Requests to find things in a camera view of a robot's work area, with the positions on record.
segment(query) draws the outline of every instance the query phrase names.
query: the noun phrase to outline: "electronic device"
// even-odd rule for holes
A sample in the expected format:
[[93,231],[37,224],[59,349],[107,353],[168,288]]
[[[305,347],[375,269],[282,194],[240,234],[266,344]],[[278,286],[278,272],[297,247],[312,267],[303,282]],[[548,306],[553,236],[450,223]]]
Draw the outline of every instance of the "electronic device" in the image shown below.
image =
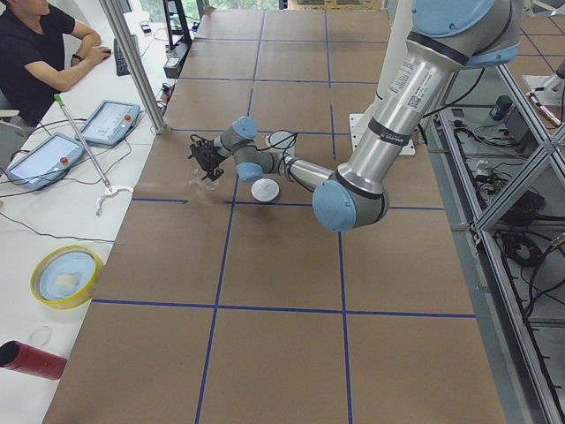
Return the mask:
[[140,111],[137,104],[105,100],[87,119],[80,133],[88,144],[113,147],[132,129]]
[[144,20],[144,21],[140,22],[139,25],[141,26],[141,31],[143,31],[143,34],[151,33],[151,27],[149,26],[149,22]]
[[56,132],[9,166],[6,175],[14,184],[39,190],[62,178],[84,153],[80,141]]
[[[135,46],[135,49],[139,53],[138,36],[136,34],[132,34],[132,41],[133,41],[133,45]],[[127,67],[124,53],[119,48],[116,38],[114,39],[114,58],[116,59],[116,75],[118,77],[121,77],[123,75],[129,75],[130,70]]]

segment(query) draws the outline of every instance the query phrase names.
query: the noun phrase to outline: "yellow tape roll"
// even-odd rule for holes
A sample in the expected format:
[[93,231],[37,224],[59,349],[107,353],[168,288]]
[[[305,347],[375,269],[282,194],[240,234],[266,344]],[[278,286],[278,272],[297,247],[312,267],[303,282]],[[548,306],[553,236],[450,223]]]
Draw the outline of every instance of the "yellow tape roll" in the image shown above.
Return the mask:
[[[68,254],[86,254],[90,256],[90,258],[92,258],[92,260],[94,261],[94,269],[92,271],[92,275],[87,276],[88,279],[86,284],[84,284],[78,291],[74,292],[70,296],[55,300],[47,299],[43,294],[41,294],[41,278],[43,277],[44,273],[48,271],[50,265],[52,265],[55,261],[64,258]],[[87,300],[92,298],[96,286],[96,279],[102,272],[103,268],[104,262],[100,259],[100,257],[98,257],[95,252],[88,249],[87,247],[78,245],[61,247],[60,249],[57,249],[56,251],[48,254],[41,260],[41,262],[39,262],[37,267],[35,267],[30,282],[32,294],[40,302],[43,302],[45,305],[48,305],[50,307],[54,307],[55,309],[71,309],[72,307],[77,307],[78,305],[82,305]],[[58,276],[56,284],[64,289],[72,287],[72,285],[76,284],[76,282],[73,280],[72,276],[68,274],[62,274]]]

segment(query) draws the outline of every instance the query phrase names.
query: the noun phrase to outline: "red cup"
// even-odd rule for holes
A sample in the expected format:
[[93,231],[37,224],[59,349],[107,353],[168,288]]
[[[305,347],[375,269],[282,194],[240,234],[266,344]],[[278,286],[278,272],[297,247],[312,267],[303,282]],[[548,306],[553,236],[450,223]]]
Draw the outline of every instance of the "red cup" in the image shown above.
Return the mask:
[[0,346],[0,367],[56,380],[67,360],[53,353],[12,340]]

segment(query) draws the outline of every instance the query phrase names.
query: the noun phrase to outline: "person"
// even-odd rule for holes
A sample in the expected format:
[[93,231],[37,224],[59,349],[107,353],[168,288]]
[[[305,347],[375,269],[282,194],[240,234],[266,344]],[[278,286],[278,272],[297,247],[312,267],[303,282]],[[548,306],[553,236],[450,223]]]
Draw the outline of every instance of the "person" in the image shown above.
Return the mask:
[[[36,126],[54,101],[110,55],[100,35],[47,0],[0,0],[0,90],[26,125]],[[63,34],[81,40],[64,66]]]

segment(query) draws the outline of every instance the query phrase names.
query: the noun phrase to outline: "white desk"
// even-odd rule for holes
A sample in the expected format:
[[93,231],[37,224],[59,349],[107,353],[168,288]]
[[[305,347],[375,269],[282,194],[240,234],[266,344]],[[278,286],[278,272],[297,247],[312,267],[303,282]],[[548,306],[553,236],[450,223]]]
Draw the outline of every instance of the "white desk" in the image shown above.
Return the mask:
[[[148,35],[139,34],[140,52],[145,51],[142,61],[154,93],[165,79],[164,42],[154,40],[155,30]],[[166,38],[159,31],[157,38]],[[112,46],[113,38],[103,42]],[[70,92],[62,94],[65,104],[74,117],[89,117],[98,104],[105,99],[137,103],[144,109],[131,76],[117,77],[114,58],[96,66]],[[54,104],[44,124],[64,119],[58,105]],[[51,132],[73,135],[71,127],[59,125],[48,127]],[[45,140],[47,134],[37,131],[24,148],[33,148]],[[128,137],[132,152],[108,173],[115,185],[135,186],[154,140],[154,132],[146,114]],[[94,148],[94,152],[104,149]],[[97,156],[104,170],[129,151],[122,142],[115,148]],[[69,178],[80,181],[95,181],[99,178],[94,166],[86,161],[72,169]],[[82,185],[62,180],[46,189],[17,197],[4,198],[0,212],[22,221],[37,231],[56,235],[73,235],[82,238],[110,239],[117,235],[125,211],[131,200],[130,193],[119,193],[103,204],[101,217],[95,215],[94,203],[100,196],[104,184]],[[10,183],[0,184],[0,196],[22,193],[25,190]],[[35,266],[53,250],[71,244],[87,246],[104,261],[108,259],[110,243],[76,241],[40,237],[30,230],[9,222],[0,216],[0,344],[15,339],[30,343],[30,336],[43,326],[52,329],[50,340],[40,347],[46,351],[68,357],[88,304],[67,311],[52,309],[36,300],[29,290],[29,281]],[[45,380],[0,368],[0,424],[37,424],[42,421],[58,381]]]

